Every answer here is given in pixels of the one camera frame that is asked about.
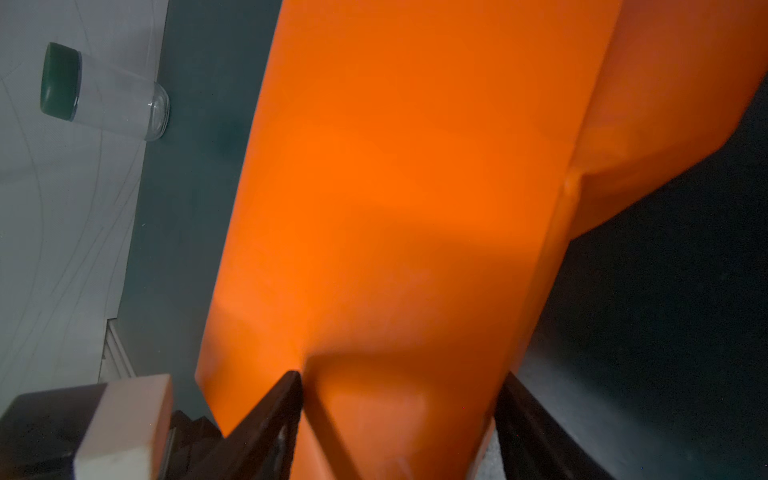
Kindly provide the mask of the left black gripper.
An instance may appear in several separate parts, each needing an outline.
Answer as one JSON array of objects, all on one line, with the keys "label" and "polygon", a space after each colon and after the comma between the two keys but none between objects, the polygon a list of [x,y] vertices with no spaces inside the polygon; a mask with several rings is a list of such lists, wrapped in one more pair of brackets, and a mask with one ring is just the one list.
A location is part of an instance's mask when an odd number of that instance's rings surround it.
[{"label": "left black gripper", "polygon": [[185,477],[222,440],[222,434],[206,416],[192,420],[176,410],[170,419],[169,440],[159,479]]}]

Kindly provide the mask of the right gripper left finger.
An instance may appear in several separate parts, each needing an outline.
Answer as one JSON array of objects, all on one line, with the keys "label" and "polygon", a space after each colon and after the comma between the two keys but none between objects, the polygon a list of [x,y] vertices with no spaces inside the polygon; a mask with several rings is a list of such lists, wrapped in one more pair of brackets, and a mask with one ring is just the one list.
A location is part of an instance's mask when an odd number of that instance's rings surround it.
[{"label": "right gripper left finger", "polygon": [[287,479],[303,409],[299,372],[286,372],[187,479]]}]

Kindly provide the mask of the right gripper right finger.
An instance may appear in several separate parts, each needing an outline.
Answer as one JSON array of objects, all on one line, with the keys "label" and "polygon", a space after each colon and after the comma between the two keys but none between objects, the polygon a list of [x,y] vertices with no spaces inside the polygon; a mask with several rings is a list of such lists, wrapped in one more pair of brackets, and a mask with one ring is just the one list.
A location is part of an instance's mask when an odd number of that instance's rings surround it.
[{"label": "right gripper right finger", "polygon": [[513,374],[501,387],[494,419],[506,478],[613,480]]}]

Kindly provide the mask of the orange wrapping paper sheet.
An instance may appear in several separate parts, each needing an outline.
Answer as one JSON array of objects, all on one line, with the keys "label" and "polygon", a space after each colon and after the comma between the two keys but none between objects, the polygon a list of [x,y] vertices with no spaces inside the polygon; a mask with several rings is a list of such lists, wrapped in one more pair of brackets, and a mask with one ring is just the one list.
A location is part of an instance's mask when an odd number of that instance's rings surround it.
[{"label": "orange wrapping paper sheet", "polygon": [[196,379],[294,479],[465,479],[569,242],[719,148],[763,1],[286,1]]}]

